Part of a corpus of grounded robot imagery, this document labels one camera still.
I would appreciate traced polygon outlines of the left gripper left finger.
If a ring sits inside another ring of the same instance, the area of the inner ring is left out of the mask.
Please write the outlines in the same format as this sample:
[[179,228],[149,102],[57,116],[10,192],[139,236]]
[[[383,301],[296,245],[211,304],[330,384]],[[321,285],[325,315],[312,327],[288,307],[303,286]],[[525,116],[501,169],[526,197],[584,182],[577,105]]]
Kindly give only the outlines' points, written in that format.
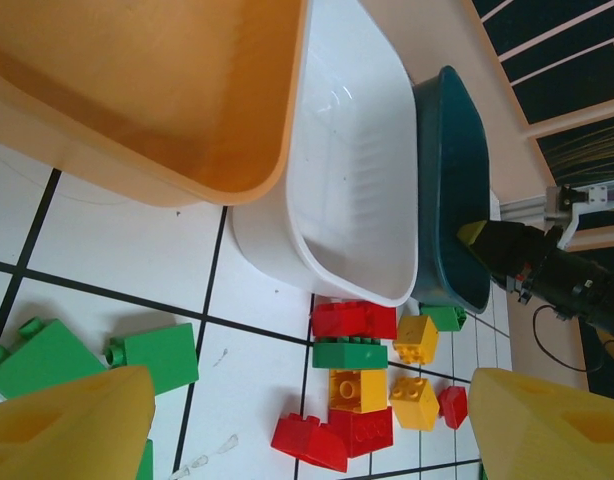
[[134,479],[154,413],[143,366],[0,402],[0,479]]

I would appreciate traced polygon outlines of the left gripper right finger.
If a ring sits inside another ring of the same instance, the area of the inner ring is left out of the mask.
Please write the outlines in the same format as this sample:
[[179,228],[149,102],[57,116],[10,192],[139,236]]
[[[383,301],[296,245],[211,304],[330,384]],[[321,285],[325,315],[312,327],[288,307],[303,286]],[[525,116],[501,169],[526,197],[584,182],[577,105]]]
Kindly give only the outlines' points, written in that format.
[[490,479],[614,479],[614,399],[479,368],[468,410]]

